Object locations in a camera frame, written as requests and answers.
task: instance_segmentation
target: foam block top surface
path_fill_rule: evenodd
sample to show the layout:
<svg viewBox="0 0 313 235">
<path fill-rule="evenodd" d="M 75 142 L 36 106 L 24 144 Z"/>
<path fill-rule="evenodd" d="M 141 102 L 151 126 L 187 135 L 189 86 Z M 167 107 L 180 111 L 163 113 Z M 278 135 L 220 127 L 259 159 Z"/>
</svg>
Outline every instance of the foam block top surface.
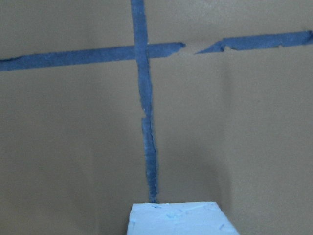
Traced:
<svg viewBox="0 0 313 235">
<path fill-rule="evenodd" d="M 133 204 L 127 235 L 238 235 L 216 202 Z"/>
</svg>

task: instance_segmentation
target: painter's tape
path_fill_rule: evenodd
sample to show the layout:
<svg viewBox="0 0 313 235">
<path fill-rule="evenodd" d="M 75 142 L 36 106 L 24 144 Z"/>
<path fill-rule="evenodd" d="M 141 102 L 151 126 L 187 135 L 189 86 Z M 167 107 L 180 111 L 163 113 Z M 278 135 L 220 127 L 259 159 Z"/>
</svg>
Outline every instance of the painter's tape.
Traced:
<svg viewBox="0 0 313 235">
<path fill-rule="evenodd" d="M 146 158 L 146 176 L 150 202 L 157 201 L 157 149 L 153 132 L 152 84 L 149 69 L 148 31 L 143 0 L 131 0 L 134 26 L 135 57 L 141 107 L 145 112 L 142 131 Z"/>
<path fill-rule="evenodd" d="M 278 46 L 293 47 L 308 44 L 313 44 L 312 31 L 224 38 L 207 49 L 199 51 L 197 54 L 223 52 L 225 47 L 229 47 L 233 50 L 252 50 Z"/>
<path fill-rule="evenodd" d="M 178 52 L 184 46 L 185 44 L 183 43 L 152 44 L 148 45 L 148 52 L 151 58 L 168 57 L 173 53 Z M 16 58 L 0 60 L 0 71 L 26 70 L 134 59 L 134 46 L 63 51 L 24 55 Z"/>
</svg>

